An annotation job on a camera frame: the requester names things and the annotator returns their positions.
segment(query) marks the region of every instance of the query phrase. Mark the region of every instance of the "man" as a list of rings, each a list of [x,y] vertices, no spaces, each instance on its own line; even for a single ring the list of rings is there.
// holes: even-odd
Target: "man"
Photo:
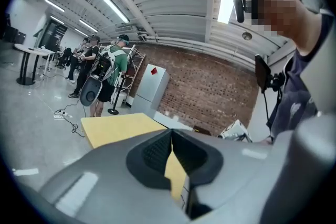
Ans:
[[[100,38],[96,35],[92,35],[91,36],[91,41],[89,44],[89,49],[88,51],[84,54],[84,57],[81,58],[82,60],[82,67],[80,69],[78,78],[77,78],[77,87],[74,90],[73,93],[69,94],[68,97],[70,98],[77,98],[79,97],[79,91],[80,89],[83,87],[88,73],[94,63],[94,60],[98,54],[99,51],[99,47],[98,47],[98,43],[100,41]]]
[[[117,38],[117,42],[115,45],[113,45],[110,48],[110,52],[116,52],[118,50],[121,50],[123,47],[127,46],[129,43],[129,38],[127,35],[120,35]],[[115,57],[115,66],[114,66],[114,73],[111,75],[111,77],[103,80],[102,82],[102,88],[100,90],[100,93],[98,95],[98,98],[95,100],[95,102],[90,107],[90,117],[100,117],[101,113],[103,111],[104,103],[109,102],[111,100],[111,96],[114,92],[114,84],[115,81],[119,77],[119,72],[122,72],[123,74],[127,71],[127,55],[125,53],[117,55]]]
[[[300,74],[323,44],[333,17],[312,13],[301,0],[251,1],[253,21],[290,38],[296,45],[294,56],[283,70],[286,81],[281,102],[275,107],[267,124],[271,135],[262,141],[271,144],[279,133],[293,130],[299,122],[317,114],[317,108]]]
[[[86,50],[85,49],[85,45],[89,43],[89,39],[87,37],[85,37],[82,41],[82,43],[79,44],[79,46],[74,49],[74,53],[72,54],[71,60],[70,60],[70,71],[69,71],[69,75],[66,78],[67,80],[69,80],[71,83],[75,83],[75,81],[73,80],[73,75],[74,75],[74,70],[76,68],[76,65],[78,64],[78,61],[80,60],[80,56],[82,55],[82,53]]]

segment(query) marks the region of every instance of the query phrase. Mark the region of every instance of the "red sticker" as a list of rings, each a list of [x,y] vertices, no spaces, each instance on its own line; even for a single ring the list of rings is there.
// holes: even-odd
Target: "red sticker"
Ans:
[[[154,75],[154,74],[156,74],[158,71],[157,71],[157,69],[156,69],[156,67],[154,67],[153,69],[152,69],[152,75]]]

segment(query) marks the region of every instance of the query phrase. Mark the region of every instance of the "black stand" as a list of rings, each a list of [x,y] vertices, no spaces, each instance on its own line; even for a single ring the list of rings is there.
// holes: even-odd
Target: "black stand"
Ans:
[[[30,54],[27,52],[24,52],[22,57],[22,63],[21,63],[21,69],[20,69],[20,77],[16,79],[16,82],[21,85],[33,85],[35,80],[35,73],[36,73],[36,67],[39,55],[36,55],[36,60],[34,64],[34,70],[33,70],[33,77],[27,78],[27,66],[28,66],[28,60],[29,60]]]
[[[115,107],[117,105],[117,100],[118,100],[119,94],[121,92],[121,86],[124,85],[125,79],[126,79],[126,76],[123,75],[120,87],[118,89],[117,97],[115,98],[115,101],[114,101],[114,104],[113,104],[113,109],[107,109],[107,112],[109,112],[112,115],[118,115],[119,114],[119,111],[116,110]]]

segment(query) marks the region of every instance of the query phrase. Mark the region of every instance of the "floor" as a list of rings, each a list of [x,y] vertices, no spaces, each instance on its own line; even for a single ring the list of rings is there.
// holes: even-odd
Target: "floor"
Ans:
[[[9,168],[38,169],[38,174],[16,178],[39,190],[52,175],[89,152],[91,146],[85,137],[71,132],[70,123],[54,118],[56,110],[76,104],[78,99],[67,96],[76,84],[61,76],[41,78],[39,75],[35,78],[38,82],[32,86],[18,84],[22,55],[23,52],[12,49],[10,44],[0,42],[0,147]],[[34,61],[35,56],[31,56],[27,76],[32,73]],[[51,64],[52,70],[47,76],[61,74],[66,77],[69,68],[60,70],[55,68],[55,63]],[[106,103],[102,116],[111,116],[108,108],[112,108],[110,103]],[[127,106],[118,110],[120,114],[129,113]],[[85,112],[89,116],[89,108],[84,108],[80,102],[67,107],[66,112],[79,129]]]

